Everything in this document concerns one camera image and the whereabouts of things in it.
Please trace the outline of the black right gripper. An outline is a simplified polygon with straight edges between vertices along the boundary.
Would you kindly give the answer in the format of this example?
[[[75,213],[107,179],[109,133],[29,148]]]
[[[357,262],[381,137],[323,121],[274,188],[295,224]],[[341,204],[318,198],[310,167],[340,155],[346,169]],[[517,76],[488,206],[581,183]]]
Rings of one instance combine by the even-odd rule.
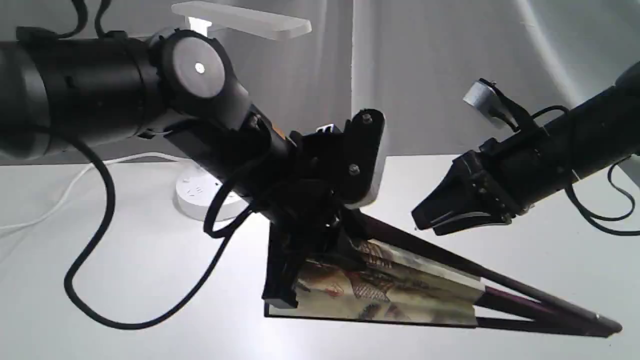
[[[437,236],[505,226],[541,199],[541,146],[491,142],[455,158],[435,189],[411,211],[420,230]]]

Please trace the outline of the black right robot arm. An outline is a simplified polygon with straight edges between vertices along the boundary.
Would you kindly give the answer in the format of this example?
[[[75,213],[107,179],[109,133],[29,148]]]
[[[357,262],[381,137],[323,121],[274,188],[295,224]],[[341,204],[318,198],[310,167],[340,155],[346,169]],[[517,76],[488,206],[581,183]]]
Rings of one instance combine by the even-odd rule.
[[[420,230],[443,236],[510,224],[535,203],[639,152],[639,65],[582,104],[531,114],[478,79],[464,102],[513,135],[453,159],[442,182],[412,210]]]

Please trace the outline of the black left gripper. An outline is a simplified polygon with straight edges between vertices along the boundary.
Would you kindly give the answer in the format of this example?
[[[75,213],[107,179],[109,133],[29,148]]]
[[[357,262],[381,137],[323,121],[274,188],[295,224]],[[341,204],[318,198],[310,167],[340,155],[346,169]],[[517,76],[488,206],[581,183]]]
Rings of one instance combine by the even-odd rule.
[[[306,251],[331,251],[361,237],[361,212],[349,209],[361,193],[361,137],[352,131],[268,131],[253,137],[253,204],[270,220],[262,300],[298,307],[295,290]]]

